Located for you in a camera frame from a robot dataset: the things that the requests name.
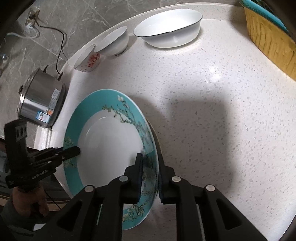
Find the white speckled countertop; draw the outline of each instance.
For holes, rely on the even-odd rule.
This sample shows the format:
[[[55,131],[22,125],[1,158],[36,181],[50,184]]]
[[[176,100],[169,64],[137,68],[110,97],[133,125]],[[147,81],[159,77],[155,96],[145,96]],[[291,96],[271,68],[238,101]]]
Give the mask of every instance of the white speckled countertop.
[[[113,29],[127,26],[132,33],[148,16],[175,8],[204,16],[191,44],[154,49],[131,35],[121,56],[106,58],[90,73],[73,70],[81,51]],[[119,90],[152,123],[165,163],[177,175],[217,186],[268,240],[285,232],[296,213],[296,82],[251,42],[243,8],[180,4],[135,16],[86,44],[63,71],[68,96],[51,138],[39,135],[37,147],[45,147],[46,138],[50,146],[63,145],[71,114],[88,94]],[[62,167],[56,176],[67,190]],[[123,238],[175,240],[175,225],[174,206],[157,199],[145,221]]]

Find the label on pot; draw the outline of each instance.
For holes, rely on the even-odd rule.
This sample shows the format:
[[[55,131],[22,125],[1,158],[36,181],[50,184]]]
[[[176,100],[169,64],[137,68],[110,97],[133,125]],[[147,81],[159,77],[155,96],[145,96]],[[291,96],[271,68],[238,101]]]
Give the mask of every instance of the label on pot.
[[[58,97],[59,97],[59,90],[54,89],[54,92],[52,93],[52,98],[56,100]]]
[[[50,100],[49,106],[48,106],[47,110],[45,111],[45,113],[51,116],[54,112],[56,104],[57,104],[57,100],[52,98]]]
[[[48,122],[49,122],[49,119],[50,119],[50,115],[47,115],[47,114],[45,114],[45,113],[39,111],[39,112],[37,113],[36,119],[37,119],[37,120],[40,120],[40,121],[43,121],[43,122],[45,122],[45,123],[48,123]]]

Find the hand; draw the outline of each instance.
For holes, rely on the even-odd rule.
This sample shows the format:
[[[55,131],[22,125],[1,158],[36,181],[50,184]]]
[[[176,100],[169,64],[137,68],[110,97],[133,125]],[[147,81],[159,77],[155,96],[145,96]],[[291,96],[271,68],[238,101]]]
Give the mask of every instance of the hand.
[[[18,187],[13,188],[12,203],[18,214],[27,218],[31,215],[31,205],[34,203],[39,204],[39,212],[44,217],[49,212],[43,187],[35,188],[27,193],[22,192]]]

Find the wall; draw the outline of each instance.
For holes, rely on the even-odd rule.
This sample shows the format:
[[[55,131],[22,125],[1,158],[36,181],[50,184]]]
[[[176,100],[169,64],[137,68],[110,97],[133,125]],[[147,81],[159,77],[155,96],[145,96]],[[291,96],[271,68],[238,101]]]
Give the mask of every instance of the wall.
[[[40,25],[52,26],[67,34],[65,55],[60,56],[60,69],[88,41],[108,28],[137,14],[173,4],[195,2],[191,0],[37,0],[33,6],[40,9]],[[238,0],[201,0],[239,5]],[[28,10],[24,12],[11,31],[28,35],[24,24]],[[4,124],[17,118],[18,89],[36,68],[49,65],[48,73],[57,76],[55,63],[60,50],[62,35],[49,29],[40,29],[36,39],[20,39],[7,36],[0,53],[10,56],[9,63],[0,76],[0,137],[4,136]],[[36,126],[28,123],[29,146],[33,146]]]

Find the sleeve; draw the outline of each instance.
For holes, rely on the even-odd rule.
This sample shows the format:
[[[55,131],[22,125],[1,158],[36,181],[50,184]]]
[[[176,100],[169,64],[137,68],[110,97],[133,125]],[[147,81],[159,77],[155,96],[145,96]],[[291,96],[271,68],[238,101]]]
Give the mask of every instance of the sleeve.
[[[12,225],[30,231],[33,230],[33,227],[37,221],[37,218],[35,217],[25,218],[19,215],[13,206],[11,198],[9,198],[6,205],[4,206],[1,217],[3,218],[6,225]]]

